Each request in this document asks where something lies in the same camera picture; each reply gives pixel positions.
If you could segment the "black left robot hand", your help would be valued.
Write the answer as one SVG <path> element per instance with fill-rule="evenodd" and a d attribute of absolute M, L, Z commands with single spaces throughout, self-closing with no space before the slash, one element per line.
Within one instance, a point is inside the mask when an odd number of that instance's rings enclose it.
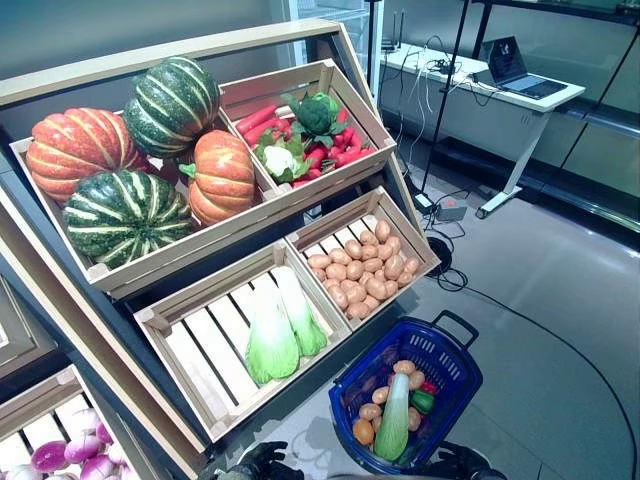
<path fill-rule="evenodd" d="M 264 442 L 248 451 L 244 457 L 228 471 L 218 469 L 213 461 L 200 471 L 198 480 L 239 479 L 239 480 L 304 480 L 301 470 L 283 463 L 288 443 L 285 441 Z"/>

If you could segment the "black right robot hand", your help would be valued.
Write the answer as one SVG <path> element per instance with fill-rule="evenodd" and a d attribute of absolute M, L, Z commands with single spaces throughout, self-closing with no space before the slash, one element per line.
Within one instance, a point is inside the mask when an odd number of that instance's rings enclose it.
<path fill-rule="evenodd" d="M 441 479 L 502 479 L 507 477 L 494 469 L 488 458 L 477 450 L 443 441 L 437 449 L 438 460 L 427 466 L 426 474 Z"/>

